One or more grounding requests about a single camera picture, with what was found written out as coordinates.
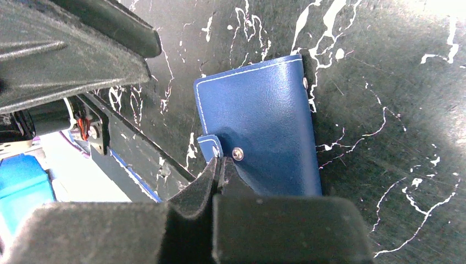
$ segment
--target blue leather case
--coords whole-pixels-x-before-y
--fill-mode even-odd
[[[298,54],[196,80],[206,161],[239,147],[238,173],[258,194],[321,195],[303,78]]]

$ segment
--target blue edge strip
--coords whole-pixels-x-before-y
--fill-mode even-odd
[[[120,158],[120,156],[118,156],[118,154],[115,151],[110,151],[112,153],[112,156],[115,157],[121,164],[123,164],[123,166],[125,166],[125,168],[137,179],[137,181],[144,188],[147,194],[149,194],[157,202],[162,202],[162,199],[160,199],[160,197],[147,185],[147,183],[144,182],[144,180],[139,175],[137,175],[131,169],[131,167],[128,167],[128,165],[123,161],[123,159]]]

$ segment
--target white paint splatter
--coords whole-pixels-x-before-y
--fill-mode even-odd
[[[382,203],[382,201],[384,200],[385,196],[390,192],[390,190],[395,187],[395,185],[397,185],[398,183],[400,183],[402,180],[406,179],[406,177],[404,177],[403,179],[393,183],[386,191],[385,193],[382,195],[382,197],[380,198],[379,202],[377,203],[377,211],[375,211],[375,214],[377,215],[377,222],[373,225],[372,227],[372,230],[370,231],[370,233],[374,232],[375,231],[375,227],[380,223],[380,216],[379,216],[379,212],[380,212],[380,204]]]
[[[411,206],[414,207],[414,209],[416,209],[416,211],[422,213],[423,215],[427,215],[427,212],[424,212],[423,210],[421,210],[421,209],[419,208],[418,205],[416,205],[416,202],[414,201],[414,199],[413,199],[411,196],[409,196],[408,194],[406,194],[406,199],[408,199],[409,203],[411,204]]]
[[[339,48],[335,53],[335,59],[338,61],[339,59],[342,59],[344,57],[345,57],[345,51]]]
[[[178,190],[182,191],[184,188],[186,188],[186,185],[182,184],[179,180],[176,182],[178,185]]]
[[[434,58],[434,57],[437,57],[437,55],[435,55],[435,54],[424,54],[423,57],[421,58],[421,63],[420,64],[426,63],[427,58]]]
[[[437,203],[436,205],[434,205],[433,207],[431,207],[425,214],[425,217],[424,217],[424,220],[422,221],[421,225],[418,227],[418,229],[416,230],[416,232],[414,232],[413,236],[411,238],[409,238],[408,240],[406,240],[405,242],[403,242],[403,244],[401,244],[399,247],[395,248],[395,249],[392,249],[392,250],[382,250],[382,251],[379,251],[379,252],[376,252],[375,255],[374,255],[374,258],[378,257],[380,254],[384,254],[384,253],[391,253],[391,252],[395,252],[395,251],[398,251],[399,249],[401,249],[402,247],[404,247],[406,244],[408,244],[409,242],[411,242],[415,237],[416,235],[419,233],[419,231],[422,229],[422,227],[424,226],[425,222],[427,221],[427,219],[429,219],[429,217],[431,216],[431,213],[433,210],[435,210],[435,208],[443,205],[443,204],[446,204],[448,202],[450,202],[450,199],[455,196],[456,192],[452,192],[451,195],[443,200],[442,202],[439,202]]]
[[[296,45],[296,40],[297,40],[297,37],[298,37],[298,34],[302,31],[302,29],[304,28],[306,22],[307,22],[307,17],[309,15],[309,8],[311,6],[319,6],[320,5],[320,2],[321,0],[316,0],[314,3],[311,3],[309,4],[305,10],[303,10],[303,12],[301,13],[301,15],[299,15],[298,17],[298,20],[296,22],[296,29],[295,29],[295,38],[293,40],[293,44],[291,46],[291,55],[293,54],[297,54],[299,52],[299,48],[298,49],[295,49],[295,45]],[[349,20],[349,25],[344,29],[344,30],[347,30],[348,28],[350,28],[354,22],[354,19],[356,17],[356,8],[359,6],[359,4],[361,3],[361,0],[358,0],[354,5],[353,5],[353,18],[351,18]],[[317,44],[315,45],[315,47],[313,48],[310,48],[309,49],[309,54],[311,56],[311,58],[313,58],[316,62],[317,62],[317,66],[315,67],[315,71],[314,71],[314,84],[311,85],[310,89],[309,89],[309,104],[311,106],[311,111],[313,113],[315,113],[317,111],[316,109],[316,106],[315,106],[315,102],[314,102],[314,99],[315,99],[315,96],[314,96],[314,89],[318,86],[318,73],[319,73],[319,69],[326,69],[326,68],[329,68],[331,65],[332,65],[332,52],[329,53],[328,55],[328,58],[330,60],[330,62],[328,64],[322,64],[320,62],[320,60],[317,58],[317,56],[321,56],[321,55],[324,55],[326,54],[328,51],[330,51],[331,49],[333,49],[337,39],[343,34],[343,32],[340,32],[340,34],[338,34],[337,36],[334,36],[332,31],[333,31],[333,27],[334,27],[334,24],[335,24],[335,19],[336,19],[336,15],[338,14],[338,12],[346,5],[346,0],[334,0],[330,6],[330,8],[327,10],[327,12],[325,13],[325,15],[323,16],[323,23],[324,25],[326,26],[326,30],[324,31],[324,33],[322,34],[322,36],[320,37],[320,39],[317,41]],[[321,41],[323,40],[324,37],[329,37],[332,39],[332,43],[327,46],[323,51],[322,53],[318,53],[317,50],[319,48],[319,45],[321,43]]]
[[[235,29],[235,33],[233,35],[233,40],[231,41],[231,46],[230,46],[230,66],[232,66],[232,52],[233,52],[233,45],[235,43],[235,39],[237,37],[237,33],[240,29],[240,27],[243,27],[243,32],[244,36],[246,38],[247,42],[250,42],[253,37],[257,36],[257,40],[260,43],[260,48],[262,49],[261,54],[262,54],[262,61],[265,59],[267,56],[270,46],[271,46],[271,41],[267,41],[267,46],[265,39],[263,38],[263,33],[267,33],[265,29],[262,27],[262,21],[257,15],[250,14],[249,13],[249,1],[245,0],[245,9],[241,9],[239,7],[235,8],[235,13],[236,13],[236,20],[238,21],[238,26]],[[229,30],[232,30],[233,27],[229,25],[227,27]]]
[[[320,3],[322,0],[315,0],[314,3],[309,4],[303,12],[299,15],[298,20],[296,20],[296,30],[295,30],[295,38],[293,39],[293,45],[291,45],[291,53],[290,55],[297,54],[297,52],[294,50],[295,45],[296,45],[296,40],[298,39],[298,35],[303,30],[304,26],[306,25],[307,22],[307,17],[309,15],[309,7],[311,6],[320,6]]]
[[[183,32],[185,32],[185,27],[186,27],[186,26],[192,25],[192,24],[194,24],[194,22],[196,22],[196,21],[194,20],[194,21],[191,22],[191,23],[183,24]]]
[[[437,159],[434,160],[434,161],[430,161],[430,163],[432,163],[434,165],[434,167],[437,166],[437,163],[439,163],[439,162],[440,162],[440,157],[437,157]]]
[[[165,49],[163,48],[163,43],[160,41],[160,48],[162,49],[163,54],[165,55],[165,61],[167,62],[168,70],[170,71],[170,80],[168,81],[167,88],[165,89],[165,99],[160,100],[160,113],[163,114],[164,112],[166,113],[168,111],[168,101],[170,100],[171,96],[171,82],[175,80],[175,77],[173,77],[173,71],[171,71],[170,67],[170,62],[168,61],[168,55],[165,52]]]
[[[269,53],[269,49],[270,49],[270,46],[272,45],[272,42],[270,40],[267,40],[267,47],[264,48],[264,51],[261,52],[261,55],[262,55],[262,61],[265,60],[265,57],[267,56],[267,54]]]
[[[345,137],[345,128],[343,128],[341,137],[339,139],[337,139],[335,142],[331,143],[330,146],[327,145],[327,144],[322,144],[322,145],[316,146],[316,149],[318,149],[320,147],[324,147],[323,150],[318,151],[318,152],[322,152],[322,151],[329,151],[329,150],[333,149],[334,146],[348,147],[348,148],[352,147],[352,146],[341,145],[339,143],[339,141],[342,140],[344,137]]]
[[[411,186],[416,186],[416,188],[417,188],[417,187],[419,187],[420,183],[422,183],[422,179],[414,178],[413,182],[411,183]]]
[[[241,65],[238,67],[238,68],[241,68],[244,66],[244,64],[246,63],[246,60],[247,60],[247,56],[249,55],[249,52],[246,53],[246,56],[245,56],[245,60],[243,60],[243,62],[241,63]]]
[[[353,52],[354,52],[354,50],[352,50],[352,51],[346,53],[346,54],[345,54],[345,58],[346,58],[346,56],[348,56],[349,54],[351,54],[351,53],[353,53]]]
[[[452,46],[452,47],[450,48],[450,52],[448,53],[448,63],[449,64],[453,63],[453,57],[456,55],[456,53],[458,52],[458,49],[459,49],[459,45],[453,43],[454,34],[456,32],[456,22],[457,21],[458,21],[458,19],[455,16],[450,17],[450,34],[449,34],[449,36],[447,38],[447,44]]]
[[[363,141],[363,140],[364,140],[364,138],[359,139],[359,140],[356,141],[356,143],[351,147],[350,150],[348,150],[348,151],[346,151],[345,153],[340,154],[339,156],[336,156],[336,157],[334,157],[333,159],[331,159],[331,160],[327,161],[326,163],[322,164],[322,166],[320,166],[319,169],[323,169],[325,166],[327,166],[328,164],[332,163],[332,162],[333,162],[334,160],[336,160],[337,158],[342,158],[345,154],[353,152],[353,150],[356,148],[356,146],[357,146],[361,141]]]
[[[448,38],[447,38],[447,44],[451,46],[450,48],[450,51],[448,52],[448,57],[444,57],[444,56],[441,56],[441,55],[438,55],[438,54],[424,54],[424,56],[421,58],[421,63],[420,64],[424,64],[426,63],[426,60],[428,58],[433,58],[433,57],[440,57],[442,58],[444,61],[448,62],[449,64],[452,64],[453,63],[453,59],[456,55],[456,53],[458,53],[458,50],[459,50],[459,44],[457,43],[453,43],[453,40],[454,40],[454,35],[456,33],[456,23],[458,22],[458,18],[456,16],[450,16],[450,26],[449,26],[449,30],[448,30]]]
[[[194,145],[194,133],[191,133],[190,135],[190,143],[188,145],[188,153],[186,155],[186,166],[185,166],[185,169],[187,171],[188,168],[189,168],[189,159],[190,158],[196,158],[196,153],[197,153],[197,148],[196,146]]]
[[[210,28],[211,28],[211,26],[212,26],[212,19],[213,19],[213,16],[211,16],[211,17],[209,18],[209,21],[207,21],[207,26],[201,29],[202,31],[204,31],[204,32],[207,33],[207,34],[206,34],[206,40],[207,40],[207,42],[210,41],[210,34],[211,34]]]
[[[134,0],[131,4],[130,7],[128,8],[131,12],[134,12],[136,10],[136,4],[139,2],[139,0]]]
[[[139,89],[131,86],[130,105],[133,112],[134,123],[141,127],[142,120],[142,105],[144,100],[141,97],[142,86],[139,84]]]
[[[369,86],[369,83],[368,82],[365,82],[365,88],[367,89]],[[368,89],[374,96],[375,98],[377,99],[377,103],[379,103],[379,105],[382,105],[382,102],[380,101],[380,98],[379,96],[372,90],[372,89]]]
[[[11,125],[12,124],[12,118],[10,114],[0,114],[0,124],[2,125]]]
[[[395,114],[394,112],[392,112],[392,110],[388,109],[387,108],[387,111],[390,112],[392,114],[393,117],[395,117],[396,119],[398,119],[398,121],[400,121],[401,123],[401,126],[403,127],[403,131],[406,132],[406,127],[404,126],[403,122],[401,121],[401,115],[400,114]]]
[[[159,157],[159,165],[163,166],[164,163],[165,163],[165,159],[162,157]]]
[[[387,109],[386,106],[384,106],[383,109],[382,109],[382,116],[383,116],[383,118],[384,118],[384,122],[382,123],[382,126],[381,126],[376,132],[374,132],[374,133],[372,133],[372,134],[364,134],[363,136],[373,136],[373,135],[375,135],[375,134],[377,134],[377,133],[379,133],[379,132],[382,131],[382,129],[384,128],[385,124],[387,123],[387,119],[385,118],[385,110],[386,110],[386,109]]]
[[[110,106],[112,107],[113,111],[117,113],[120,113],[121,111],[121,96],[122,95],[123,95],[123,88],[121,86],[110,87],[110,89],[108,90],[108,100],[110,102]]]

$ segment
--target cable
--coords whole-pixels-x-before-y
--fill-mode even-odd
[[[76,119],[73,118],[73,109],[71,107],[70,101],[68,101],[68,98],[63,98],[65,101],[66,108],[68,109],[68,114],[70,115],[70,128],[72,129],[74,127],[74,124],[76,124]]]
[[[63,134],[62,131],[59,132],[60,135],[70,144],[71,147],[73,147],[75,150],[81,152],[81,154],[85,157],[85,158],[90,158],[91,155],[89,153],[87,153],[85,150],[77,147],[76,145],[74,145],[73,143],[71,143],[71,141],[65,136],[65,134]]]
[[[87,118],[80,118],[77,120],[77,125],[81,130],[81,138],[84,141],[87,141],[89,138],[89,128],[91,127],[91,122]]]

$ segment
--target blue plastic object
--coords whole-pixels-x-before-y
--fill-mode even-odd
[[[11,234],[36,207],[53,201],[48,175],[35,157],[21,154],[2,161],[0,213]]]
[[[243,152],[235,160],[238,174],[256,193],[321,195],[303,78],[298,54],[196,80],[206,161],[219,143],[226,157],[237,147]]]

